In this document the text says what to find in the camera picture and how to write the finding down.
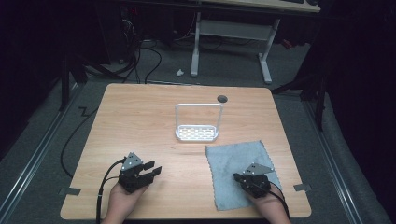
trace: metal rail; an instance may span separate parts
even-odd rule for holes
[[[23,193],[26,191],[33,177],[35,176],[35,173],[38,170],[41,162],[44,160],[44,157],[50,150],[49,145],[52,137],[59,129],[59,126],[64,120],[64,116],[67,114],[67,111],[70,108],[70,105],[81,93],[82,88],[83,86],[81,84],[75,84],[73,86],[72,97],[69,104],[64,110],[58,112],[54,121],[51,123],[46,133],[44,134],[44,137],[41,139],[40,143],[35,149],[35,153],[33,154],[32,158],[28,161],[25,168],[18,177],[18,180],[16,181],[14,187],[12,188],[6,199],[3,201],[0,207],[0,223],[7,223],[7,221],[11,217],[12,212],[20,201]]]
[[[332,155],[332,151],[330,150],[330,146],[327,143],[326,137],[324,133],[318,129],[318,126],[315,123],[315,109],[309,102],[303,102],[303,106],[306,113],[311,117],[310,123],[314,128],[318,140],[321,144],[323,157],[325,159],[327,167],[329,168],[332,182],[334,183],[335,189],[337,190],[341,204],[344,206],[349,222],[353,224],[363,223],[361,220],[361,215],[359,214],[358,208],[353,201],[353,197],[349,191],[349,188],[343,176],[341,175],[340,170],[338,169],[338,165]]]

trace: black wire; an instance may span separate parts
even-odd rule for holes
[[[280,193],[281,193],[282,196],[283,196],[282,190],[280,190],[280,188],[279,188],[276,184],[274,184],[273,182],[270,181],[270,183],[273,184],[273,185],[280,191]],[[274,195],[276,198],[278,198],[278,199],[280,200],[280,202],[281,202],[282,205],[283,205],[283,208],[285,209],[286,215],[287,215],[288,218],[290,219],[289,208],[288,208],[288,205],[286,204],[285,200],[282,199],[282,198],[280,198],[279,196],[277,196],[277,195],[276,195],[275,193],[273,193],[271,190],[268,190],[267,192],[270,193],[270,194],[272,194],[272,195]]]
[[[187,31],[187,33],[186,33],[185,35],[183,35],[181,38],[174,39],[174,42],[175,42],[175,43],[176,43],[178,40],[183,40],[183,39],[186,39],[186,38],[190,38],[190,37],[192,37],[192,36],[195,36],[195,35],[191,35],[191,30],[192,30],[192,28],[194,27],[194,24],[196,23],[196,22],[195,22],[195,19],[196,19],[196,18],[197,18],[197,13],[194,12],[194,16],[192,17],[192,21],[191,21],[191,25],[190,25],[189,31]]]
[[[109,177],[108,179],[106,179],[106,181],[105,182],[107,182],[107,181],[109,181],[109,180],[111,180],[111,179],[115,179],[115,178],[119,178],[118,176],[112,176],[112,177]]]
[[[140,45],[141,45],[140,38],[141,38],[142,35],[143,35],[142,31],[139,31],[137,34],[135,34],[133,36],[133,38],[131,38],[131,43],[132,44],[127,46],[127,50],[128,50],[128,52],[130,54],[129,55],[129,57],[130,57],[129,58],[129,63],[125,67],[121,68],[120,70],[111,72],[116,77],[119,77],[119,74],[122,74],[122,73],[124,73],[124,72],[126,72],[126,71],[128,71],[130,69],[134,70],[134,68],[136,67],[137,59],[135,58],[134,52],[135,52],[136,49],[140,48]],[[102,75],[104,75],[102,73],[96,73],[96,72],[88,69],[87,67],[85,67],[85,71],[87,73],[90,73],[90,74],[94,75],[94,76],[102,76]]]
[[[64,169],[64,172],[70,176],[70,178],[73,178],[73,175],[71,175],[66,167],[64,166],[64,151],[66,150],[67,145],[69,144],[70,140],[73,138],[73,136],[76,134],[76,132],[78,131],[78,129],[94,114],[96,113],[96,111],[99,109],[99,107],[97,107],[96,109],[94,109],[90,115],[88,115],[78,126],[77,128],[70,134],[69,138],[67,139],[66,143],[64,144],[64,148],[62,148],[62,152],[61,152],[61,165],[62,165],[62,169]]]
[[[207,49],[207,50],[218,49],[219,47],[222,46],[223,41],[224,41],[224,38],[223,38],[223,37],[220,37],[220,38],[219,38],[219,44],[218,44],[217,46],[215,46],[214,48],[204,48],[201,44],[200,44],[200,48],[201,48],[201,49]]]
[[[128,77],[132,74],[132,72],[136,69],[137,66],[137,59],[136,57],[134,57],[134,67],[131,68],[131,70],[129,71],[128,75],[126,75],[126,77],[123,79],[122,83],[125,83],[128,80]]]
[[[194,35],[192,35],[192,36],[189,36],[189,37],[186,37],[186,38],[184,38],[184,39],[180,39],[180,40],[175,40],[174,41],[174,43],[176,44],[176,45],[179,45],[179,46],[182,46],[182,47],[188,47],[188,46],[191,46],[191,45],[194,45],[194,41],[193,40],[190,40],[189,41],[189,38],[191,38],[191,37],[193,37]],[[188,44],[180,44],[179,42],[188,42]]]
[[[160,56],[160,60],[158,61],[157,65],[145,77],[145,84],[148,84],[149,75],[151,75],[151,73],[154,72],[154,70],[157,69],[158,66],[160,66],[161,61],[163,60],[163,57],[161,56],[161,54],[157,50],[154,50],[154,49],[146,49],[146,50],[151,50],[151,51],[157,53],[158,56]]]
[[[157,45],[158,45],[158,41],[155,40],[155,39],[144,40],[144,41],[142,41],[142,43],[140,44],[140,46],[143,44],[143,42],[146,42],[146,43],[148,43],[148,42],[154,42],[154,44],[153,44],[152,46],[145,47],[145,49],[153,49],[153,48],[157,47]]]
[[[110,168],[108,168],[108,170],[107,170],[105,176],[103,177],[102,184],[100,185],[99,192],[98,192],[98,199],[97,199],[97,202],[96,202],[96,223],[97,223],[97,224],[100,224],[100,213],[101,213],[101,210],[102,210],[102,196],[103,196],[104,185],[105,185],[105,183],[107,182],[107,180],[106,180],[106,179],[107,179],[107,176],[108,176],[108,174],[110,173],[110,171],[111,171],[116,165],[118,165],[118,164],[120,164],[120,163],[124,163],[125,161],[126,161],[126,158],[114,162],[114,164],[112,164],[112,165],[110,166]]]
[[[140,76],[139,76],[139,74],[137,74],[137,68],[134,69],[134,73],[135,73],[134,76],[136,77],[136,83],[140,84]]]
[[[247,45],[248,43],[250,43],[250,42],[252,42],[252,41],[257,41],[257,40],[249,39],[249,40],[246,40],[246,41],[243,42],[243,43],[238,43],[238,42],[235,42],[235,41],[232,41],[232,40],[229,40],[229,39],[228,39],[228,40],[225,39],[225,40],[224,40],[224,43],[230,44],[230,45],[245,46],[245,45]]]

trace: white wire rack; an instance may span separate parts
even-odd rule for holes
[[[218,107],[219,116],[215,125],[212,124],[179,124],[179,109],[183,106],[196,107]],[[183,142],[213,142],[219,135],[219,125],[221,121],[222,104],[178,104],[176,111],[176,137]]]

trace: black tape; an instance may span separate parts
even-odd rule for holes
[[[301,191],[301,190],[305,190],[305,192],[311,190],[311,186],[309,184],[300,184],[300,185],[294,185],[294,189],[296,191]]]
[[[79,192],[81,191],[81,189],[73,189],[73,188],[61,188],[61,190],[59,190],[59,195],[66,195],[66,194],[70,194],[70,195],[79,195]]]

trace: wooden table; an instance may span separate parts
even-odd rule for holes
[[[214,143],[181,143],[175,136],[175,105],[217,103],[225,95],[219,137]],[[274,99],[265,88],[110,84],[61,211],[65,219],[94,219],[97,192],[111,164],[134,152],[163,171],[155,177],[130,218],[255,218],[253,207],[217,211],[205,146],[262,140],[274,163],[292,217],[308,217],[311,208],[301,184]],[[109,176],[118,175],[116,166]],[[102,216],[110,189],[105,184]]]

